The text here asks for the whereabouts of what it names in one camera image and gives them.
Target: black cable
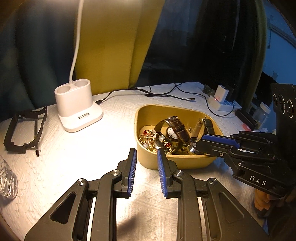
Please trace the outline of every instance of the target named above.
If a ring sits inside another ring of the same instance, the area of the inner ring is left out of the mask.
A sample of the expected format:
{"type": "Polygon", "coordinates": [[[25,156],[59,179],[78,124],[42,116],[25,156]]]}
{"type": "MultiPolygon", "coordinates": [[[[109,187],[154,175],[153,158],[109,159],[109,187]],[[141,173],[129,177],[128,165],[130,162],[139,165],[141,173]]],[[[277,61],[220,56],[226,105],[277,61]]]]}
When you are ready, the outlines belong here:
{"type": "Polygon", "coordinates": [[[207,102],[207,98],[206,98],[204,95],[199,94],[199,93],[193,93],[193,92],[183,91],[183,90],[181,90],[181,89],[176,85],[175,82],[174,82],[174,85],[175,85],[175,87],[176,87],[179,91],[182,91],[182,92],[187,93],[187,94],[199,95],[199,96],[204,97],[205,102],[206,102],[206,104],[207,104],[207,108],[208,108],[209,111],[210,111],[212,114],[214,114],[215,116],[224,117],[224,116],[229,115],[229,114],[234,110],[234,103],[232,102],[232,110],[231,110],[231,112],[229,112],[229,113],[227,113],[227,114],[225,114],[225,115],[217,115],[217,114],[215,114],[213,111],[211,111],[211,109],[210,109],[210,107],[209,107],[209,104],[208,104],[208,102],[207,102]]]}
{"type": "Polygon", "coordinates": [[[144,90],[144,89],[140,89],[140,88],[130,88],[130,89],[119,89],[119,90],[113,90],[113,91],[111,91],[105,98],[103,98],[103,99],[101,99],[101,100],[97,100],[96,101],[96,103],[97,104],[101,104],[104,100],[106,100],[113,92],[115,92],[115,91],[123,91],[123,90],[138,90],[138,91],[142,91],[142,92],[144,92],[144,93],[146,93],[146,95],[145,96],[147,96],[147,97],[161,97],[161,96],[165,96],[165,97],[171,97],[171,98],[176,98],[176,99],[179,99],[179,100],[185,100],[185,101],[192,101],[192,100],[194,100],[194,98],[179,98],[179,97],[176,97],[176,96],[173,96],[173,95],[168,95],[168,93],[171,93],[175,88],[176,88],[176,86],[180,86],[181,84],[178,84],[178,85],[176,85],[175,84],[175,86],[170,90],[170,91],[168,91],[168,92],[166,92],[166,93],[161,93],[161,94],[156,94],[156,93],[151,93],[152,92],[152,89],[151,89],[151,85],[150,85],[150,83],[149,83],[149,88],[150,88],[150,90],[149,91],[147,91],[147,90],[144,90]]]}
{"type": "Polygon", "coordinates": [[[206,104],[207,104],[207,108],[208,108],[209,111],[210,111],[213,115],[215,115],[215,116],[218,116],[218,117],[225,117],[225,116],[228,116],[228,115],[234,110],[234,102],[232,102],[232,110],[231,110],[229,113],[227,113],[227,114],[225,114],[225,115],[218,115],[218,114],[214,113],[214,112],[210,109],[209,104],[208,104],[208,102],[207,102],[207,98],[206,98],[204,95],[199,94],[199,93],[193,93],[193,92],[183,91],[183,90],[181,90],[181,89],[179,88],[179,86],[180,86],[182,83],[180,83],[180,84],[176,84],[175,81],[174,81],[174,77],[172,77],[172,80],[173,80],[173,83],[174,83],[175,86],[174,86],[170,91],[168,91],[168,92],[166,92],[166,93],[161,93],[161,94],[152,93],[151,85],[150,85],[150,82],[149,82],[149,79],[148,79],[148,84],[149,84],[149,89],[150,89],[149,91],[144,90],[144,89],[140,89],[140,88],[130,88],[130,89],[113,90],[113,91],[111,91],[111,92],[110,92],[105,98],[103,98],[102,100],[97,100],[96,103],[97,103],[97,104],[101,104],[101,103],[102,103],[104,100],[106,100],[106,99],[107,99],[107,98],[108,98],[113,92],[115,92],[115,91],[124,91],[124,90],[138,90],[138,91],[142,91],[142,92],[146,93],[145,96],[147,96],[147,97],[162,97],[162,96],[164,96],[164,97],[171,97],[171,98],[175,98],[175,99],[179,99],[179,100],[185,100],[185,101],[192,101],[192,100],[195,100],[194,98],[185,98],[185,99],[184,99],[184,98],[179,98],[179,97],[176,97],[176,96],[173,96],[173,95],[168,95],[168,94],[171,93],[175,88],[177,88],[179,91],[181,91],[181,92],[183,92],[183,93],[202,96],[202,97],[205,99],[205,102],[206,102],[206,104]]]}

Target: charger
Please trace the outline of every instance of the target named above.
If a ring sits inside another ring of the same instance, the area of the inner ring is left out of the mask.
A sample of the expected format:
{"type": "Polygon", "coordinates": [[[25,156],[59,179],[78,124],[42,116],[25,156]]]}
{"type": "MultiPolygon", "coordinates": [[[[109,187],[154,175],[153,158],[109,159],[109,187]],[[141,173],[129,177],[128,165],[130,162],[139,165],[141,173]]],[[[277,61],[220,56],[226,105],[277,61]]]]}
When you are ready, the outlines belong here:
{"type": "Polygon", "coordinates": [[[222,85],[218,85],[218,88],[215,92],[215,99],[218,100],[220,103],[223,103],[227,97],[229,90],[226,90],[222,85]]]}
{"type": "Polygon", "coordinates": [[[57,87],[54,91],[59,118],[68,132],[79,131],[103,117],[101,107],[92,100],[91,82],[87,79],[72,80],[79,49],[83,3],[84,0],[79,1],[76,46],[69,82],[57,87]]]}

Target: watch face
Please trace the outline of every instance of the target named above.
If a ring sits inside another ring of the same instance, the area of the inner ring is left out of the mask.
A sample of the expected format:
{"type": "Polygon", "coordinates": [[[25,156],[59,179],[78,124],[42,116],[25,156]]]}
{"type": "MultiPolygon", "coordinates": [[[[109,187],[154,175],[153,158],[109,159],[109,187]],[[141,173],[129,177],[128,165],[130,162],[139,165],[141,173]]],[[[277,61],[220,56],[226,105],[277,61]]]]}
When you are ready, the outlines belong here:
{"type": "Polygon", "coordinates": [[[176,135],[176,133],[174,132],[173,128],[168,127],[167,128],[167,134],[170,138],[173,138],[175,140],[178,140],[178,136],[176,135]]]}
{"type": "Polygon", "coordinates": [[[196,146],[197,146],[196,141],[191,142],[190,145],[188,146],[189,152],[192,155],[204,155],[204,153],[198,151],[196,146]]]}

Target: clear plastic container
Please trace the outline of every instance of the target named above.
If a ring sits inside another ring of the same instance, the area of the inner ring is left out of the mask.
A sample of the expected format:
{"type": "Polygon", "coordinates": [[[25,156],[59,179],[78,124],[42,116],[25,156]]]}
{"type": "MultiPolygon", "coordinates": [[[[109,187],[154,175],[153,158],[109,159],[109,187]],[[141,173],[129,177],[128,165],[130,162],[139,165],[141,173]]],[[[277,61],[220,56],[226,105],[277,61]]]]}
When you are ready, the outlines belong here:
{"type": "Polygon", "coordinates": [[[270,108],[263,102],[257,107],[253,114],[253,119],[257,122],[257,129],[264,124],[270,114],[270,108]]]}
{"type": "Polygon", "coordinates": [[[8,199],[14,199],[17,196],[17,191],[17,176],[0,155],[0,195],[8,199]]]}

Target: jewelry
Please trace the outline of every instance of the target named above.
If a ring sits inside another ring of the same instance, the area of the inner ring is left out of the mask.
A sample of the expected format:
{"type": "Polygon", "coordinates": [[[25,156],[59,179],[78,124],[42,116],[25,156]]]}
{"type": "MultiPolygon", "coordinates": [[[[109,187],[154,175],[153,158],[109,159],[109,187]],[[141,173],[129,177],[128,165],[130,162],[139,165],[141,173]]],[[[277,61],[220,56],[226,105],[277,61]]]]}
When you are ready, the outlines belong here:
{"type": "Polygon", "coordinates": [[[198,137],[198,134],[200,133],[201,128],[202,128],[202,121],[201,119],[198,119],[193,129],[193,132],[191,133],[190,142],[197,140],[197,137],[198,137]]]}
{"type": "Polygon", "coordinates": [[[157,149],[164,148],[166,154],[172,153],[172,142],[161,133],[154,130],[144,130],[143,134],[139,135],[141,145],[147,150],[156,153],[157,149]]]}
{"type": "Polygon", "coordinates": [[[215,135],[213,123],[210,119],[201,119],[205,125],[204,134],[215,135]]]}
{"type": "Polygon", "coordinates": [[[164,123],[167,123],[169,127],[173,129],[174,133],[178,137],[178,146],[173,149],[172,154],[176,153],[183,145],[190,144],[190,136],[187,130],[185,129],[185,126],[177,116],[172,116],[165,120],[160,121],[154,128],[156,133],[159,133],[162,135],[161,128],[164,125],[164,123]]]}

